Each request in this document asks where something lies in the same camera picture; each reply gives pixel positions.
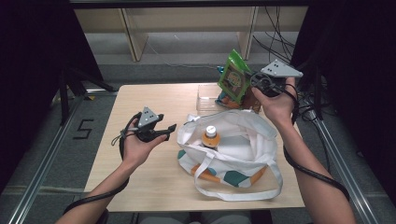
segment white tote bag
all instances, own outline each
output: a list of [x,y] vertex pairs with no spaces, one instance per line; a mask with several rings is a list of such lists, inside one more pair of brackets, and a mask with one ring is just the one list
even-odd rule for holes
[[[202,145],[205,128],[213,125],[220,135],[217,150]],[[204,195],[224,201],[255,201],[275,198],[282,190],[283,179],[276,164],[276,130],[250,110],[227,110],[205,117],[190,116],[179,128],[177,143],[181,150],[178,162],[194,176],[195,187]],[[277,189],[253,193],[222,193],[201,188],[198,177],[237,188],[248,188],[269,167]]]

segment black wrist strap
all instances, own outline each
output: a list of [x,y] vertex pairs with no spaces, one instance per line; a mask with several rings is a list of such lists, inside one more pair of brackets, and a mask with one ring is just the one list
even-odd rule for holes
[[[118,136],[115,139],[113,139],[113,141],[111,143],[111,145],[114,146],[116,144],[117,140],[120,139],[120,155],[121,155],[122,158],[123,158],[123,148],[124,148],[125,138],[130,135],[130,134],[126,134],[128,132],[128,128],[131,125],[131,123],[134,121],[134,119],[140,118],[140,116],[141,116],[141,112],[139,112],[136,115],[134,115],[128,121],[127,125],[125,126],[125,129],[121,130],[120,136]],[[73,209],[73,208],[75,208],[77,206],[80,206],[80,205],[82,205],[84,203],[91,203],[91,202],[99,201],[99,200],[102,200],[102,199],[105,199],[105,198],[108,198],[108,197],[112,197],[112,196],[120,193],[121,191],[123,191],[126,188],[126,186],[128,185],[128,183],[129,183],[129,178],[121,186],[119,186],[118,188],[113,189],[113,190],[111,190],[109,192],[106,192],[106,193],[103,193],[103,194],[99,194],[99,195],[94,195],[94,196],[91,196],[91,197],[88,197],[88,198],[83,198],[83,199],[80,199],[78,201],[75,201],[75,202],[69,204],[66,207],[66,209],[64,209],[64,214],[66,214],[71,209]]]
[[69,204],[66,207],[66,209],[64,209],[64,214],[66,214],[68,211],[70,211],[73,208],[75,208],[77,206],[80,206],[80,205],[82,205],[84,203],[91,203],[91,202],[99,201],[99,200],[102,200],[102,199],[105,199],[105,198],[108,198],[108,197],[112,197],[112,196],[120,193],[123,189],[125,189],[125,187],[128,185],[128,183],[129,183],[129,178],[121,186],[119,186],[118,188],[113,189],[113,190],[111,190],[109,192],[106,192],[106,193],[103,193],[103,194],[99,194],[99,195],[95,195],[95,196],[91,196],[91,197],[88,197],[88,198],[83,198],[83,199],[80,199],[78,201],[75,201],[75,202]]
[[[293,111],[291,113],[292,114],[291,115],[291,122],[292,122],[292,124],[294,124],[294,122],[297,120],[297,117],[299,115],[299,105],[300,105],[300,103],[298,102],[298,98],[294,97],[290,92],[288,92],[288,91],[286,91],[284,89],[280,89],[280,90],[282,90],[284,93],[286,93],[294,102],[294,108],[293,108]],[[283,151],[284,151],[284,154],[285,154],[286,161],[293,168],[305,173],[306,175],[310,175],[310,176],[313,176],[316,179],[324,181],[324,182],[328,183],[329,185],[341,190],[344,193],[344,195],[346,196],[346,199],[349,201],[349,193],[348,193],[347,189],[342,184],[340,184],[339,182],[335,181],[334,179],[331,179],[331,178],[329,178],[329,177],[327,177],[325,175],[321,175],[319,173],[316,173],[316,172],[314,172],[312,170],[309,170],[309,169],[303,167],[302,165],[298,164],[290,156],[290,154],[286,150],[285,146],[283,146]]]

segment gray floor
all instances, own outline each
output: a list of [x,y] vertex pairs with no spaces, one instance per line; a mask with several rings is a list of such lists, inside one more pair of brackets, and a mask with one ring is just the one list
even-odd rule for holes
[[[294,42],[297,33],[283,34]],[[269,46],[271,38],[264,33],[255,34],[262,43]],[[150,34],[142,60],[133,63],[124,34],[89,34],[92,51],[103,73],[106,83],[113,86],[123,84],[141,84],[154,82],[199,82],[216,81],[219,75],[217,66],[223,66],[232,49],[239,50],[235,33],[172,33]],[[273,47],[283,51],[280,45]],[[266,50],[253,42],[247,64],[254,69],[271,62]],[[96,88],[90,83],[89,89]],[[106,122],[116,95],[104,92],[95,98],[85,99],[78,105],[76,114],[70,121],[70,127],[53,163],[45,175],[41,189],[28,208],[24,223],[53,223],[68,204],[81,196],[85,187],[96,150],[106,127]],[[71,99],[71,105],[77,99]],[[329,107],[324,110],[324,123],[332,135],[349,171],[359,186],[375,214],[377,223],[396,223],[396,209],[388,195],[376,181],[364,158],[357,156],[355,144],[342,121],[333,115]],[[17,208],[26,188],[31,183],[40,162],[46,156],[52,139],[60,128],[61,108],[57,99],[49,108],[47,120],[43,123],[32,148],[26,152],[20,166],[8,183],[0,198],[0,223],[8,223]],[[76,139],[86,133],[78,132],[82,120],[83,128],[92,129],[87,139]],[[318,158],[325,162],[323,146],[318,140],[318,132],[310,122],[298,119],[300,132]],[[342,180],[341,172],[331,162],[332,174]],[[359,223],[365,223],[361,217],[358,202],[351,201]],[[274,223],[308,223],[309,215],[304,208],[271,210]],[[108,223],[130,223],[132,214],[111,213]]]

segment clear plastic container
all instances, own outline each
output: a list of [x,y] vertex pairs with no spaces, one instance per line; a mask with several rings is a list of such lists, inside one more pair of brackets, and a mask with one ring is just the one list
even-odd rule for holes
[[211,115],[227,110],[227,107],[216,103],[220,94],[221,87],[216,83],[199,85],[196,106],[198,115]]

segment wire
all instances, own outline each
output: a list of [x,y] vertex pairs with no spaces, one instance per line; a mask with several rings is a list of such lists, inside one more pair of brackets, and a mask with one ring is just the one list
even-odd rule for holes
[[[293,111],[292,111],[291,122],[294,124],[294,122],[295,122],[296,119],[297,119],[297,116],[298,116],[298,114],[299,114],[299,109],[300,109],[300,106],[299,106],[300,100],[299,100],[299,98],[298,98],[298,97],[299,97],[299,94],[296,94],[296,97],[294,97],[290,92],[286,91],[284,88],[280,88],[280,87],[278,87],[278,86],[276,86],[276,88],[278,88],[279,90],[282,90],[284,93],[286,93],[286,94],[293,100],[293,102],[294,102],[294,109],[293,109]],[[341,190],[341,191],[344,193],[344,195],[346,196],[346,198],[349,200],[349,193],[348,193],[347,189],[346,189],[341,183],[339,183],[339,182],[337,182],[336,180],[331,179],[331,178],[329,178],[329,177],[327,177],[327,176],[325,176],[325,175],[321,175],[321,174],[319,174],[319,173],[317,173],[317,172],[315,172],[315,171],[312,171],[312,170],[309,170],[309,169],[303,167],[302,165],[298,164],[296,161],[294,161],[294,160],[292,159],[292,157],[290,156],[290,154],[289,154],[288,151],[286,150],[285,146],[283,146],[283,150],[284,150],[284,154],[285,154],[286,161],[287,161],[293,168],[295,168],[295,169],[297,169],[297,170],[299,170],[299,171],[301,171],[301,172],[303,172],[303,173],[305,173],[305,174],[307,174],[307,175],[310,175],[310,176],[312,176],[312,177],[314,177],[314,178],[316,178],[316,179],[319,179],[319,180],[321,180],[321,181],[324,181],[324,182],[330,184],[331,186],[333,186],[333,187],[335,187],[335,188]]]
[[274,30],[275,30],[274,35],[273,35],[273,36],[270,36],[270,37],[272,37],[271,47],[272,47],[272,45],[273,45],[273,43],[274,43],[274,40],[279,41],[279,42],[282,44],[282,48],[283,48],[283,50],[284,50],[284,52],[285,52],[285,54],[286,54],[287,62],[289,63],[289,62],[290,62],[289,56],[291,57],[291,52],[290,52],[290,50],[289,50],[289,48],[288,48],[288,45],[289,45],[290,47],[294,47],[294,45],[291,44],[287,39],[285,39],[285,38],[283,37],[283,35],[281,34],[281,32],[280,32],[280,22],[279,22],[280,7],[276,7],[276,23],[274,23],[274,20],[272,19],[270,13],[268,12],[268,8],[267,8],[267,7],[264,7],[264,9],[265,9],[265,11],[266,11],[266,13],[267,13],[267,15],[268,15],[268,18],[270,19],[270,22],[272,23],[272,25],[273,25],[273,27],[274,27]]
[[257,43],[258,43],[262,48],[268,50],[268,53],[274,54],[276,57],[278,57],[279,59],[282,59],[282,60],[285,61],[285,62],[288,61],[288,58],[287,58],[287,57],[285,57],[285,56],[283,56],[282,54],[280,54],[279,52],[277,52],[277,51],[275,51],[275,50],[273,50],[273,49],[268,48],[267,46],[265,46],[262,42],[260,42],[260,41],[256,38],[255,35],[253,36],[253,38],[257,41]]
[[[316,128],[319,140],[320,140],[320,142],[321,142],[321,144],[323,146],[323,151],[324,151],[324,154],[325,154],[325,159],[326,159],[326,164],[327,164],[327,171],[330,174],[331,173],[331,166],[330,166],[329,150],[326,147],[326,144],[325,144],[325,141],[324,141],[324,138],[323,138],[322,134],[320,134],[320,129],[318,128],[318,125],[315,123],[315,121],[317,120],[317,117],[310,118],[310,117],[308,117],[306,115],[308,112],[311,112],[312,110],[315,109],[314,103],[312,102],[312,99],[311,99],[312,96],[313,96],[313,93],[309,93],[309,94],[306,94],[303,97],[303,100],[305,102],[308,102],[308,105],[300,106],[300,110],[304,109],[303,112],[300,112],[300,115],[301,115],[301,118],[302,118],[303,121],[311,122],[314,125],[314,127]],[[325,106],[328,106],[328,105],[330,105],[330,104],[322,104],[320,107],[325,107]]]
[[[121,155],[121,158],[122,158],[122,159],[123,159],[124,141],[125,141],[125,138],[126,138],[127,136],[130,135],[130,134],[127,134],[128,128],[129,128],[129,126],[131,125],[131,123],[134,121],[134,119],[140,118],[141,115],[142,115],[141,112],[135,114],[135,115],[128,121],[127,125],[125,126],[125,129],[123,129],[123,130],[120,131],[120,135],[117,136],[116,138],[114,138],[114,139],[111,141],[112,146],[114,146],[114,145],[116,144],[117,140],[120,139],[120,155]],[[88,197],[88,198],[83,198],[83,199],[80,199],[80,200],[75,201],[75,202],[73,202],[73,203],[70,203],[70,204],[66,207],[66,209],[64,209],[64,214],[66,214],[68,211],[72,210],[73,208],[75,208],[75,207],[77,207],[77,206],[83,205],[84,203],[91,203],[91,202],[103,200],[104,198],[108,198],[108,197],[114,196],[114,195],[120,193],[123,189],[125,189],[126,186],[128,185],[128,183],[129,183],[129,177],[128,177],[128,179],[125,180],[125,182],[124,182],[121,186],[117,187],[116,189],[113,189],[113,190],[111,190],[111,191],[109,191],[109,192],[106,192],[106,193],[94,195],[94,196],[91,196],[91,197]]]

